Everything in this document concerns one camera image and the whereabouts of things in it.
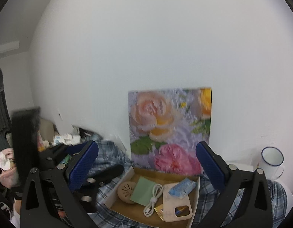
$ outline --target blue mug rim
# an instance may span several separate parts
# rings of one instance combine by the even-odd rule
[[[269,162],[267,162],[267,161],[264,159],[263,155],[262,155],[263,151],[264,151],[266,148],[274,148],[274,149],[278,150],[278,151],[281,153],[281,156],[283,157],[282,162],[281,162],[280,164],[270,164]],[[262,157],[262,159],[263,159],[268,165],[270,165],[270,166],[280,166],[280,165],[282,165],[282,163],[284,162],[284,155],[283,155],[283,153],[281,152],[281,150],[279,150],[278,148],[276,148],[276,147],[274,147],[274,146],[267,146],[267,147],[265,147],[264,149],[262,149],[262,151],[261,151],[261,157]]]

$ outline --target blue tissue packet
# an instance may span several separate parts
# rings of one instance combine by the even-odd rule
[[[196,187],[196,182],[185,178],[173,188],[170,189],[169,194],[179,199],[186,197],[194,188]]]

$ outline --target gray curtain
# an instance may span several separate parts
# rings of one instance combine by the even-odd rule
[[[0,70],[0,151],[9,147],[9,144],[5,138],[5,133],[9,128],[10,119],[5,102],[3,75],[2,71]]]

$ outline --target round beige object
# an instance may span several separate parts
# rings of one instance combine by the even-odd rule
[[[134,204],[135,202],[131,201],[130,198],[132,196],[135,186],[136,183],[134,182],[123,182],[122,184],[120,184],[117,190],[119,198],[125,203]]]

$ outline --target beige phone case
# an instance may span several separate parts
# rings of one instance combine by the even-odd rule
[[[189,196],[186,196],[183,199],[179,199],[169,194],[170,189],[173,188],[177,184],[178,183],[171,183],[171,184],[164,185],[164,193],[163,193],[164,208],[163,209],[164,209],[165,222],[173,222],[173,221],[190,219],[193,216]],[[188,206],[190,210],[190,214],[187,216],[177,217],[175,214],[175,208],[180,206]]]

